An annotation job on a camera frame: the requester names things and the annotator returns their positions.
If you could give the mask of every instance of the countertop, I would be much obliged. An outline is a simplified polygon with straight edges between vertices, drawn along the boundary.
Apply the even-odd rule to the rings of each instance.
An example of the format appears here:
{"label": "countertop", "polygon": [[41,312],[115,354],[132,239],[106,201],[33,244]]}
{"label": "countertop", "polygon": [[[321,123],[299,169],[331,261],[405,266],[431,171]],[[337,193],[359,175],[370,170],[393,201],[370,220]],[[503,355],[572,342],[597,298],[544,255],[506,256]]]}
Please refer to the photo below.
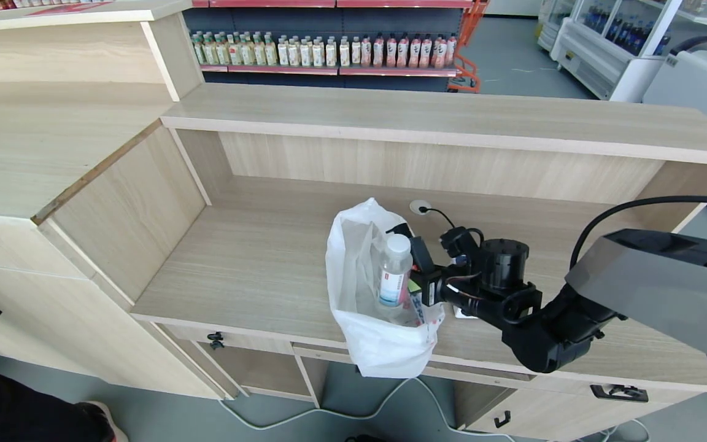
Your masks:
{"label": "countertop", "polygon": [[[82,25],[82,23],[154,21],[192,7],[191,0],[117,0],[107,3],[75,3],[6,9],[0,11],[0,30]],[[56,13],[73,8],[80,10],[78,12]]]}

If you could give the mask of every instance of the wooden cabinet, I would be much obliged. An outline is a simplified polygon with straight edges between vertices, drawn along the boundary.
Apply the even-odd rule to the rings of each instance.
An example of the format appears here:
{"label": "wooden cabinet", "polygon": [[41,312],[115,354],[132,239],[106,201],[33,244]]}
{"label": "wooden cabinet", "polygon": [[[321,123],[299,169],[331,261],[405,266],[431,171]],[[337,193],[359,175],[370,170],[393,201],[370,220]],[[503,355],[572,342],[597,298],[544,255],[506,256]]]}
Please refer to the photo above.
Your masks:
{"label": "wooden cabinet", "polygon": [[534,389],[455,383],[457,425],[465,430],[550,440],[575,440],[670,403],[603,400]]}

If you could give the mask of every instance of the bottle label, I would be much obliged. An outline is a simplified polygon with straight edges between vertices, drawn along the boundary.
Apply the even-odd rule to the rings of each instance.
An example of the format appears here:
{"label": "bottle label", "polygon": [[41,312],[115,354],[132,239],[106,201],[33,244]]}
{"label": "bottle label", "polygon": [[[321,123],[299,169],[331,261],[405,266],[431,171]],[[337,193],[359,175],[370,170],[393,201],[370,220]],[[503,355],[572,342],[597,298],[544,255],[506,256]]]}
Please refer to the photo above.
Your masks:
{"label": "bottle label", "polygon": [[381,271],[378,299],[381,304],[396,307],[408,298],[408,279],[404,274]]}

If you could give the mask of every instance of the floor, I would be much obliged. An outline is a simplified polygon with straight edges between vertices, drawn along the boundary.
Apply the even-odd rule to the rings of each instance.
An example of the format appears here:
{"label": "floor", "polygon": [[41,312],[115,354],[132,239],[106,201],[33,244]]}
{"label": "floor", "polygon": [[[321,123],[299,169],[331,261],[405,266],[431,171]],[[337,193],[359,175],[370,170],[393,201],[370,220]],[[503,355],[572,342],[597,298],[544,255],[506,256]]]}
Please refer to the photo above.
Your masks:
{"label": "floor", "polygon": [[[559,98],[593,98],[584,87],[536,46],[536,20],[486,17],[472,44],[463,49],[480,69],[482,93],[534,95]],[[703,217],[695,219],[688,235],[705,236]],[[104,381],[0,357],[0,373],[15,378],[41,392],[64,400],[101,400],[112,408],[118,424],[133,442],[220,442],[225,440],[340,441],[348,436],[370,434],[390,441],[481,442],[482,435],[452,433],[444,423],[432,398],[415,381],[409,381],[370,420],[350,420],[322,413],[310,414],[273,430],[252,430],[238,422],[218,402],[180,395],[159,394],[139,389],[111,386]],[[454,421],[452,383],[424,378],[437,395],[448,422]],[[322,406],[346,414],[370,414],[398,381],[362,378],[353,366],[331,364],[326,378]],[[256,425],[286,419],[312,406],[294,400],[253,395],[229,402],[231,408]],[[707,394],[657,411],[641,419],[651,431],[653,442],[697,442],[707,440]],[[530,439],[516,438],[518,442]],[[486,436],[487,442],[506,441]],[[585,442],[598,442],[600,435]],[[636,424],[623,425],[611,442],[645,440]]]}
{"label": "floor", "polygon": [[481,93],[595,99],[536,44],[536,20],[484,17],[460,53],[479,68]]}

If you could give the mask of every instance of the wooden panel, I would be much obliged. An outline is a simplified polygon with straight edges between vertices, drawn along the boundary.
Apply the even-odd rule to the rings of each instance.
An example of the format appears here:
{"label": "wooden panel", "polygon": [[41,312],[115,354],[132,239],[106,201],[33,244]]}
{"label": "wooden panel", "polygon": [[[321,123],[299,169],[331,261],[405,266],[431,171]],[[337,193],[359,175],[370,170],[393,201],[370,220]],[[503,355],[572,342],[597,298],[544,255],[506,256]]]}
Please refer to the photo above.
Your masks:
{"label": "wooden panel", "polygon": [[202,346],[202,349],[245,389],[312,402],[302,372],[291,355],[233,347],[212,350]]}
{"label": "wooden panel", "polygon": [[[554,378],[552,376],[538,376],[532,381],[528,388],[545,390],[550,392],[562,392],[563,394],[575,395],[592,395],[591,385],[598,384],[603,386],[605,391],[612,388],[612,384],[596,383],[591,381],[578,381],[575,379]],[[629,384],[629,386],[645,389],[648,392],[649,400],[662,403],[678,403],[699,395],[700,392],[679,390],[679,389],[662,389],[654,384],[642,384],[639,381]]]}
{"label": "wooden panel", "polygon": [[210,358],[207,352],[202,349],[198,342],[185,341],[184,339],[177,339],[175,341],[177,347],[182,350],[188,357],[194,361],[205,376],[207,376],[215,386],[222,389],[225,393],[225,399],[233,399],[239,395],[240,392],[244,392],[241,386],[236,384],[230,376],[221,369],[221,367]]}
{"label": "wooden panel", "polygon": [[204,83],[182,14],[141,22],[157,67],[174,101]]}
{"label": "wooden panel", "polygon": [[[639,158],[460,145],[232,132],[221,132],[220,138],[237,176],[609,204],[634,199],[662,165]],[[224,159],[215,161],[225,167]]]}
{"label": "wooden panel", "polygon": [[201,131],[707,163],[702,112],[612,101],[206,83],[162,120]]}
{"label": "wooden panel", "polygon": [[[446,231],[446,221],[410,213],[408,204],[414,199],[429,200],[455,223],[479,227],[488,238],[514,238],[529,244],[525,278],[545,293],[545,302],[563,285],[569,252],[580,230],[609,207],[234,177],[225,199],[205,208],[131,313],[164,324],[272,333],[272,338],[283,336],[303,344],[345,347],[329,310],[326,239],[340,210],[370,196],[385,209],[403,215],[415,233],[426,239],[438,263],[449,259],[433,240]],[[618,214],[597,227],[592,238],[638,226],[629,213]],[[446,317],[438,331],[434,361],[529,373],[503,345],[495,327],[454,319],[451,309]],[[701,352],[635,321],[611,324],[605,331],[606,339],[593,344],[586,357],[565,370],[599,382],[609,378],[611,383],[624,383],[611,380],[622,378],[707,386],[707,359]]]}
{"label": "wooden panel", "polygon": [[[538,390],[518,390],[493,405],[466,430],[508,433],[513,436],[545,440],[574,440],[605,430],[636,417],[665,408],[669,403],[601,400],[584,395],[559,394]],[[511,412],[511,422],[496,428],[495,419],[503,420]]]}
{"label": "wooden panel", "polygon": [[196,171],[198,187],[207,195],[207,203],[221,201],[233,172],[217,132],[175,131],[180,140],[177,144],[184,147],[187,160]]}
{"label": "wooden panel", "polygon": [[0,215],[30,218],[169,103],[162,84],[0,83]]}
{"label": "wooden panel", "polygon": [[[168,330],[182,339],[209,343],[207,335],[216,333],[218,330],[196,329],[193,327],[180,327],[180,325],[166,325]],[[249,336],[236,333],[222,333],[222,343],[226,347],[239,347],[240,349],[261,350],[263,352],[282,353],[293,355],[294,349],[289,341],[279,339],[262,338],[261,336]]]}
{"label": "wooden panel", "polygon": [[[707,165],[666,162],[638,198],[707,195]],[[658,204],[634,209],[646,229],[678,233],[705,204]]]}
{"label": "wooden panel", "polygon": [[454,413],[457,428],[466,428],[477,422],[483,414],[516,391],[516,389],[455,381]]}
{"label": "wooden panel", "polygon": [[0,216],[0,267],[83,277],[29,219]]}
{"label": "wooden panel", "polygon": [[302,358],[297,355],[296,363],[302,372],[302,377],[312,397],[312,403],[316,408],[320,408],[323,402],[323,384],[326,383],[326,369],[329,367],[329,361]]}
{"label": "wooden panel", "polygon": [[139,23],[0,31],[0,83],[32,81],[163,84]]}
{"label": "wooden panel", "polygon": [[203,207],[171,135],[157,128],[52,219],[135,302]]}
{"label": "wooden panel", "polygon": [[9,309],[4,305],[0,307],[7,311],[7,314],[0,316],[0,355],[25,363],[91,375],[88,369],[58,352],[43,339],[24,331],[9,318]]}
{"label": "wooden panel", "polygon": [[2,318],[104,381],[217,396],[88,280],[0,268],[0,308]]}

